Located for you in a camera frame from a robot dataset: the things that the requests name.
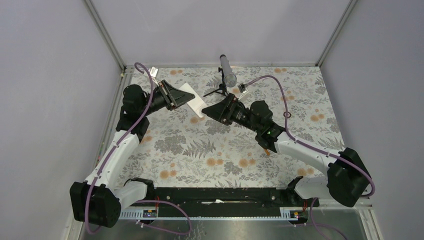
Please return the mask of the white air conditioner remote control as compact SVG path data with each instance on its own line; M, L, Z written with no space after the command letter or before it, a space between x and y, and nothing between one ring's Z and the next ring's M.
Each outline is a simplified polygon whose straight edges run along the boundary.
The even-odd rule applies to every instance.
M204 102L204 100L197 94L197 92L188 84L184 83L179 90L193 94L194 99L187 102L187 105L190 109L199 117L204 118L202 110L206 108L208 105Z

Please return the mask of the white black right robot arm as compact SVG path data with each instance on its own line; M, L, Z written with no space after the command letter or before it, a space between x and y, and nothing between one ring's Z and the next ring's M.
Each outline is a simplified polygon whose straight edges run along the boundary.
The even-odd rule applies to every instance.
M351 208L366 195L368 187L375 187L355 150L348 147L343 151L323 149L291 136L286 127L273 121L273 113L263 100L254 101L247 108L231 93L201 112L226 126L237 123L252 130L256 134L255 140L263 149L288 155L323 174L321 177L295 180L294 188L286 193L287 201L293 206L299 206L310 198L331 198Z

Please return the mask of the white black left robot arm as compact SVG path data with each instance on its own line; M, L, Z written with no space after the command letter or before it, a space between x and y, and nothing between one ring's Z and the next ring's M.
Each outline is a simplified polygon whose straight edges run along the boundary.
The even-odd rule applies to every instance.
M173 111L196 98L188 84L175 88L166 80L154 84L149 93L138 84L123 90L119 121L113 140L104 156L83 182L74 182L69 190L76 221L111 228L122 210L139 201L152 204L156 198L152 180L131 178L122 187L117 179L126 161L141 143L149 127L148 115L160 109Z

